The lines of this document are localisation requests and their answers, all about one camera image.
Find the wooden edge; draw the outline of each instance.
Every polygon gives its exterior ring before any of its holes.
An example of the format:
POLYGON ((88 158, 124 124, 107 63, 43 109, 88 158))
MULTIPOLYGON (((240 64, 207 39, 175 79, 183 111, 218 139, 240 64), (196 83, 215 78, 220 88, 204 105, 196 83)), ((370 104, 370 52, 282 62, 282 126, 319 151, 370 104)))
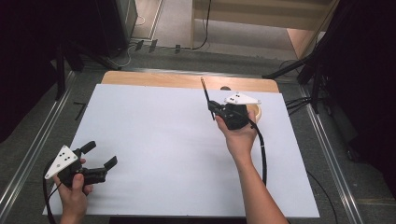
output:
POLYGON ((308 51, 315 47, 316 38, 318 38, 321 31, 326 30, 338 3, 339 0, 332 0, 326 7, 326 13, 323 14, 321 19, 318 20, 317 24, 311 30, 287 29, 291 44, 294 47, 298 59, 305 57, 308 51))
POLYGON ((279 92, 276 82, 272 79, 215 77, 194 73, 181 75, 109 71, 105 73, 102 84, 201 89, 201 77, 204 78, 205 85, 209 90, 220 90, 221 87, 229 87, 233 91, 279 92))

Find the forearm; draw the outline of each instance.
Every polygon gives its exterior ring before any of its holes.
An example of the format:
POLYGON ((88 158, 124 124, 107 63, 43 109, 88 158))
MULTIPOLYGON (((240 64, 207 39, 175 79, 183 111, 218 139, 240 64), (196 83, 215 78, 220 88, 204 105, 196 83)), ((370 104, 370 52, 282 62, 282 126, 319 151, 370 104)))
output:
POLYGON ((84 217, 68 216, 63 214, 61 217, 61 224, 81 224, 84 217))
POLYGON ((235 160, 244 197, 248 224, 288 223, 251 160, 235 160))

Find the white board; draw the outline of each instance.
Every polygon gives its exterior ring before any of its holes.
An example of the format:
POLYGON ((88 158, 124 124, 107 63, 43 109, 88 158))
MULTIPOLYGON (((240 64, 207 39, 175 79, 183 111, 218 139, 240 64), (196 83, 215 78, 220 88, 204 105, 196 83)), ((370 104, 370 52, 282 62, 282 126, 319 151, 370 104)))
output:
MULTIPOLYGON (((208 91, 222 104, 233 92, 208 91)), ((261 100, 267 188, 286 217, 318 217, 287 109, 280 93, 243 91, 261 100)), ((94 186, 88 215, 244 217, 233 159, 207 110, 203 90, 96 86, 70 148, 95 141, 87 168, 117 156, 106 183, 94 186)), ((262 172, 260 141, 252 149, 262 172)), ((59 195, 50 199, 62 213, 59 195)))

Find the wrist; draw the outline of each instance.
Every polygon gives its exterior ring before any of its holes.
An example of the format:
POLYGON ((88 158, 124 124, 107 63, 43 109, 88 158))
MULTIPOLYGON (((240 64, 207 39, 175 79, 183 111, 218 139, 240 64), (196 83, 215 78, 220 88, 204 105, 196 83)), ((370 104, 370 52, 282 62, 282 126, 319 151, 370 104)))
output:
POLYGON ((84 216, 62 214, 61 224, 80 224, 84 216))
POLYGON ((246 157, 234 158, 233 160, 239 173, 245 171, 246 169, 254 167, 253 160, 251 159, 250 155, 246 157))

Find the metal rail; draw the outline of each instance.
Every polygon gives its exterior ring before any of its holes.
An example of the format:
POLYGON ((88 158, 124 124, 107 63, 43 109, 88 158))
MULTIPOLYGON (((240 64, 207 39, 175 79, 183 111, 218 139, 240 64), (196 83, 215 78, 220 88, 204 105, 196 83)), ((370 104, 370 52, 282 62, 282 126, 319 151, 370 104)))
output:
MULTIPOLYGON (((308 88, 301 86, 301 93, 303 97, 308 97, 308 88)), ((311 118, 312 125, 314 126, 315 132, 317 133, 320 146, 323 150, 324 157, 332 173, 332 178, 334 180, 335 186, 341 197, 341 201, 346 210, 349 222, 353 224, 362 224, 363 219, 361 213, 349 188, 347 180, 341 170, 341 167, 335 157, 334 151, 332 150, 332 145, 330 144, 329 138, 324 131, 323 125, 320 120, 320 116, 314 112, 311 105, 307 107, 309 118, 311 118)))
POLYGON ((23 158, 20 167, 18 168, 15 175, 11 178, 11 181, 8 183, 4 194, 1 196, 0 224, 6 223, 8 213, 11 210, 12 205, 15 203, 19 193, 21 192, 24 182, 32 171, 35 161, 37 160, 41 149, 43 148, 48 136, 50 135, 50 132, 52 131, 53 125, 61 114, 64 104, 70 94, 70 89, 73 86, 75 80, 76 74, 74 72, 70 72, 66 80, 66 90, 64 95, 61 97, 61 99, 59 99, 59 101, 53 104, 43 125, 35 136, 35 140, 33 141, 32 145, 30 145, 25 157, 23 158))

